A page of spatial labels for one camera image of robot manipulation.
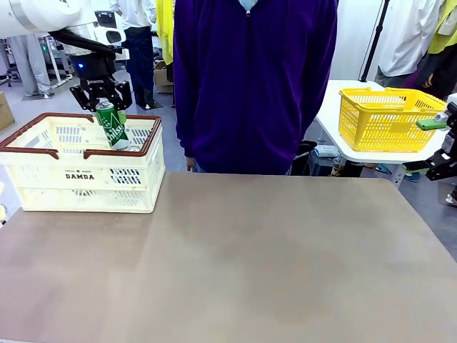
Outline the blue white wipes pack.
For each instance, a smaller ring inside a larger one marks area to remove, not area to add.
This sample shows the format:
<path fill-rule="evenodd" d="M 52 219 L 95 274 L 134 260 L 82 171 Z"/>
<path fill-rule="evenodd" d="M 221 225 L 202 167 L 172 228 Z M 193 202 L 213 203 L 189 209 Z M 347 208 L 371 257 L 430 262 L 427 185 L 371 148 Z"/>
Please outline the blue white wipes pack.
<path fill-rule="evenodd" d="M 319 158 L 336 158 L 339 155 L 339 151 L 335 146 L 331 145 L 317 145 L 314 148 L 316 156 Z"/>

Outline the yellow plastic shopping basket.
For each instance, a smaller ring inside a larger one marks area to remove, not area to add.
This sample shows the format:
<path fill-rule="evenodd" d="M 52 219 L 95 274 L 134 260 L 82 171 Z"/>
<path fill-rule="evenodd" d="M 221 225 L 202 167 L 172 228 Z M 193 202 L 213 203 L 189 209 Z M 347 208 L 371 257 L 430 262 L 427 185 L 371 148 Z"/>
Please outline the yellow plastic shopping basket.
<path fill-rule="evenodd" d="M 338 131 L 355 151 L 417 152 L 433 133 L 417 121 L 433 119 L 446 102 L 415 89 L 341 89 Z"/>

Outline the person in purple sweater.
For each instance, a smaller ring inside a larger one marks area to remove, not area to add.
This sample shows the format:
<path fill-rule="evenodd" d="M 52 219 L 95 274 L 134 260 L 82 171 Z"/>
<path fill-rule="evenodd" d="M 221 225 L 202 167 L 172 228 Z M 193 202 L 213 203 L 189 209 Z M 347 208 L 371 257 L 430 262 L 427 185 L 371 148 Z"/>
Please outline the person in purple sweater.
<path fill-rule="evenodd" d="M 199 90 L 195 172 L 287 175 L 337 20 L 338 0 L 176 0 L 174 76 Z"/>

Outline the person's right forearm purple sleeve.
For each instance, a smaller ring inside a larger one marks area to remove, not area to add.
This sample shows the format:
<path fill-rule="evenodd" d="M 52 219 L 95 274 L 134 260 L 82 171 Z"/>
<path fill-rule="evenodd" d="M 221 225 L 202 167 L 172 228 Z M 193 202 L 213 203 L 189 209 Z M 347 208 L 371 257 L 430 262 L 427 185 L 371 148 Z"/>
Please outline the person's right forearm purple sleeve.
<path fill-rule="evenodd" d="M 197 85 L 188 78 L 176 74 L 174 77 L 176 102 L 176 134 L 184 149 L 184 156 L 194 158 L 194 119 L 199 101 Z"/>

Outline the brown cardboard box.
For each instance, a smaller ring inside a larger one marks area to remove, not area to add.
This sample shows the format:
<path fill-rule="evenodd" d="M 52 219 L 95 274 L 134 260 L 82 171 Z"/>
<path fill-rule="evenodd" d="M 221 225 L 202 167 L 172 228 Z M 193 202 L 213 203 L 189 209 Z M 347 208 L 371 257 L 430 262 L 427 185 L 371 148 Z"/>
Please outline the brown cardboard box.
<path fill-rule="evenodd" d="M 158 93 L 173 94 L 174 72 L 173 64 L 166 64 L 165 61 L 157 61 L 154 68 L 154 82 Z"/>
<path fill-rule="evenodd" d="M 15 122 L 6 95 L 4 92 L 0 91 L 0 131 L 10 127 Z"/>

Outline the white side table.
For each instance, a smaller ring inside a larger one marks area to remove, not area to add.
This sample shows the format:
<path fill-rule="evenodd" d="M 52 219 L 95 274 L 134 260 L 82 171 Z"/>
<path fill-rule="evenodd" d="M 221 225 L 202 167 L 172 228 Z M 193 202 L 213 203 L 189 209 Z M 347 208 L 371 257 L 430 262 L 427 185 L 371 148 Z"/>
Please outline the white side table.
<path fill-rule="evenodd" d="M 445 139 L 446 131 L 436 131 L 427 145 L 415 153 L 391 153 L 391 152 L 362 152 L 354 151 L 342 139 L 338 131 L 341 89 L 367 88 L 382 90 L 383 87 L 373 81 L 360 82 L 357 80 L 330 80 L 326 89 L 323 103 L 316 117 L 321 125 L 321 132 L 327 134 L 331 142 L 337 147 L 344 159 L 364 164 L 392 164 L 392 175 L 390 181 L 394 186 L 399 187 L 403 181 L 405 171 L 402 163 L 410 161 L 425 160 L 441 148 Z"/>

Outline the cream basket with brown rim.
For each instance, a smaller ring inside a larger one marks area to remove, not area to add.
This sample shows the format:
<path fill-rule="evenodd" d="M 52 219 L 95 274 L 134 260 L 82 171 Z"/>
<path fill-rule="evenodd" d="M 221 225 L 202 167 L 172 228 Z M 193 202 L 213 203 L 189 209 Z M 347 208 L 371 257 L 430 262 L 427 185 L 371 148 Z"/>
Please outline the cream basket with brown rim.
<path fill-rule="evenodd" d="M 165 174 L 161 118 L 128 115 L 125 127 L 141 151 L 111 149 L 90 114 L 43 113 L 1 141 L 22 209 L 151 213 Z"/>

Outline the dark stool under table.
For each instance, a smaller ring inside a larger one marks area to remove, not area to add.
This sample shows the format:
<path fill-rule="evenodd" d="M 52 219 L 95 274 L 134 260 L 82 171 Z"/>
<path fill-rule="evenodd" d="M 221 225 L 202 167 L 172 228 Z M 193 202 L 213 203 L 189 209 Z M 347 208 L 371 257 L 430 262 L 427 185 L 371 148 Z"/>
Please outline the dark stool under table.
<path fill-rule="evenodd" d="M 314 141 L 304 140 L 297 149 L 296 156 L 292 162 L 291 176 L 313 176 L 327 177 L 331 174 L 333 159 L 319 158 L 314 152 L 317 144 Z"/>

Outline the person's left forearm purple sleeve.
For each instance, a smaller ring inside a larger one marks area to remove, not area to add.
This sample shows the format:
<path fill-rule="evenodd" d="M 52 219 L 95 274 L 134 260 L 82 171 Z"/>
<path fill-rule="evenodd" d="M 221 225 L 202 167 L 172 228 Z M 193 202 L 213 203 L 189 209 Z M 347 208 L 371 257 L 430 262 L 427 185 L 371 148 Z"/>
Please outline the person's left forearm purple sleeve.
<path fill-rule="evenodd" d="M 304 93 L 301 98 L 301 131 L 295 156 L 291 162 L 291 167 L 287 171 L 288 176 L 308 175 L 306 164 L 318 143 L 306 140 L 305 135 L 321 109 L 328 86 L 328 78 L 329 72 L 327 71 L 319 81 L 312 81 L 311 77 L 305 79 Z"/>

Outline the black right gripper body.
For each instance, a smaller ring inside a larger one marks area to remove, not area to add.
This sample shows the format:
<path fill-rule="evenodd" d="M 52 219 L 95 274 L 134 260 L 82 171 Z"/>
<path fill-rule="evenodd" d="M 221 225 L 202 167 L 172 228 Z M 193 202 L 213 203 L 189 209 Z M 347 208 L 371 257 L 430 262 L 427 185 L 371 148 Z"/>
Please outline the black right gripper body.
<path fill-rule="evenodd" d="M 457 123 L 447 124 L 448 132 L 442 144 L 445 152 L 457 152 Z"/>

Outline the black monitor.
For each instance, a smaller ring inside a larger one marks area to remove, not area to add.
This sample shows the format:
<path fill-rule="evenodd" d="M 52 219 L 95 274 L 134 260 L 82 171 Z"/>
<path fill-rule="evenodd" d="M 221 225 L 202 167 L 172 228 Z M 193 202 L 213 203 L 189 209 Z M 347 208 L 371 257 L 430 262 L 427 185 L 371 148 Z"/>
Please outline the black monitor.
<path fill-rule="evenodd" d="M 113 11 L 95 11 L 96 19 L 99 26 L 116 29 L 116 17 Z"/>

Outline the background person dark apron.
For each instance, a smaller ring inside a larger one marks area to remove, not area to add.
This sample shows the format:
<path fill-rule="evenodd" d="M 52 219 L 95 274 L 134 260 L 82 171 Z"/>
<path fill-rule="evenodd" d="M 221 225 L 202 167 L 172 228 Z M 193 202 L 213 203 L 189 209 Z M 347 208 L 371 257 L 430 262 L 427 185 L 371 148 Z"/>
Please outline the background person dark apron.
<path fill-rule="evenodd" d="M 155 109 L 154 46 L 152 25 L 156 23 L 156 0 L 110 0 L 110 8 L 122 19 L 129 50 L 126 70 L 130 74 L 136 105 Z"/>

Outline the green drink can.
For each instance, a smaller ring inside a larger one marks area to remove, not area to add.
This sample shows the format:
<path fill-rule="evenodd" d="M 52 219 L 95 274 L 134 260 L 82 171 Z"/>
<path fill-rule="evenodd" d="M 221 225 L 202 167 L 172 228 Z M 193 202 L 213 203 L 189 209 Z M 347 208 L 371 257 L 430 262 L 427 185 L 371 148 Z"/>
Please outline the green drink can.
<path fill-rule="evenodd" d="M 103 101 L 96 105 L 96 118 L 112 149 L 129 149 L 130 141 L 125 131 L 126 117 L 111 102 Z"/>

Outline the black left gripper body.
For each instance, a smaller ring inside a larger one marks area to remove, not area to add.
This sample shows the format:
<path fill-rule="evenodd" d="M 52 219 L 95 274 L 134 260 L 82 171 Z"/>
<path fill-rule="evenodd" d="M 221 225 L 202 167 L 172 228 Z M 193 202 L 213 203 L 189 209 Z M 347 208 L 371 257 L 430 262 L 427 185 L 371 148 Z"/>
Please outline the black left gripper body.
<path fill-rule="evenodd" d="M 73 55 L 72 64 L 80 80 L 78 86 L 72 87 L 72 94 L 81 94 L 83 91 L 90 93 L 90 87 L 94 87 L 95 92 L 101 87 L 107 94 L 118 94 L 118 83 L 114 78 L 114 57 L 95 52 Z"/>

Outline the background person yellow vest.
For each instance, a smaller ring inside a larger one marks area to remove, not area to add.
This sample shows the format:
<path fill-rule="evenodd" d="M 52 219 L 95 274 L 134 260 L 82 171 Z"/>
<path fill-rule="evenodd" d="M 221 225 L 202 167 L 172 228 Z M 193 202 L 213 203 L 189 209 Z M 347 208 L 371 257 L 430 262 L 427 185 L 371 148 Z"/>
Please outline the background person yellow vest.
<path fill-rule="evenodd" d="M 156 32 L 167 65 L 174 60 L 174 0 L 156 0 Z"/>
<path fill-rule="evenodd" d="M 416 86 L 445 99 L 457 85 L 457 0 L 446 0 Z"/>

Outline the background person pale trousers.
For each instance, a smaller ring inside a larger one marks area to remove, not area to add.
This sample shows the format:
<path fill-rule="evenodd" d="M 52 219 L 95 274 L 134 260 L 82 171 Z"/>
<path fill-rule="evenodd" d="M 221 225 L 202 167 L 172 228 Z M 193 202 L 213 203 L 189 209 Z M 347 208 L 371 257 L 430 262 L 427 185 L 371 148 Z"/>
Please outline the background person pale trousers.
<path fill-rule="evenodd" d="M 26 96 L 51 96 L 51 83 L 41 45 L 35 34 L 11 36 L 8 39 Z"/>

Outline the background person white shirt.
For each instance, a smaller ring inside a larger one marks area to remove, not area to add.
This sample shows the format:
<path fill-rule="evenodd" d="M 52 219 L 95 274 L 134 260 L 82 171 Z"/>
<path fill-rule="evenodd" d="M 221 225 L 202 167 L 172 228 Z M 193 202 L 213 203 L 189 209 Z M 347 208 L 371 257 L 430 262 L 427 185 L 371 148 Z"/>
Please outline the background person white shirt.
<path fill-rule="evenodd" d="M 426 55 L 446 0 L 391 0 L 386 45 L 375 82 L 400 88 Z"/>

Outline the black tripod pole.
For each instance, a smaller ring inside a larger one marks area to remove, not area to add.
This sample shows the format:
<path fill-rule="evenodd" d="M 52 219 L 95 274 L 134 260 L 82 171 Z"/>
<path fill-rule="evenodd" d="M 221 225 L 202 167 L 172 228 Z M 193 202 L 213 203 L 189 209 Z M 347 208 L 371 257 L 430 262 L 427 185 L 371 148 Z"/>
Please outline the black tripod pole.
<path fill-rule="evenodd" d="M 368 48 L 363 58 L 361 70 L 358 76 L 358 80 L 361 82 L 367 82 L 368 74 L 373 63 L 374 55 L 376 53 L 376 48 L 381 37 L 381 32 L 383 31 L 383 23 L 386 18 L 386 12 L 388 11 L 389 3 L 390 0 L 381 0 L 381 5 L 378 9 L 378 13 L 375 20 L 375 26 L 373 27 L 371 37 L 368 43 Z"/>

